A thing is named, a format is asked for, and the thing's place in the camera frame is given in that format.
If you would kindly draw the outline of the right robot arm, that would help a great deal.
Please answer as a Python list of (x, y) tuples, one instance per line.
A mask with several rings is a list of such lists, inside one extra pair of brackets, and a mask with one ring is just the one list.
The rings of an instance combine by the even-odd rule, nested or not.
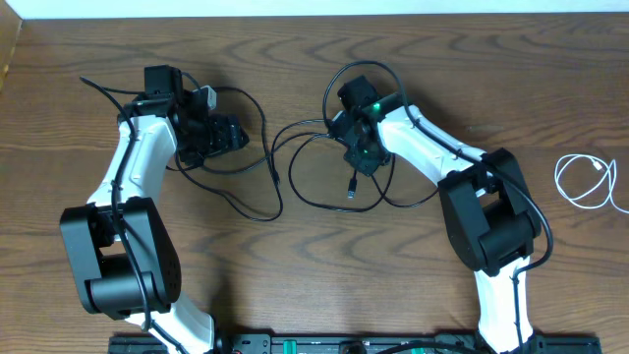
[(449, 242), (475, 275), (481, 316), (478, 333), (494, 353), (526, 352), (533, 338), (527, 317), (526, 275), (540, 216), (515, 156), (501, 148), (470, 147), (405, 104), (399, 92), (379, 94), (365, 78), (337, 92), (343, 105), (331, 136), (346, 147), (345, 160), (373, 176), (400, 156), (436, 186)]

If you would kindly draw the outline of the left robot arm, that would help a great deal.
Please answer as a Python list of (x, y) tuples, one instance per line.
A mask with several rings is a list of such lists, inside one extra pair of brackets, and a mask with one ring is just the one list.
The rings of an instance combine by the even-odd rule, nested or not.
[(235, 350), (183, 292), (181, 264), (156, 207), (171, 158), (195, 168), (249, 141), (235, 116), (215, 113), (215, 90), (187, 90), (186, 76), (169, 65), (145, 68), (143, 91), (117, 107), (120, 138), (104, 179), (84, 205), (60, 217), (83, 307), (143, 331), (111, 337), (111, 353)]

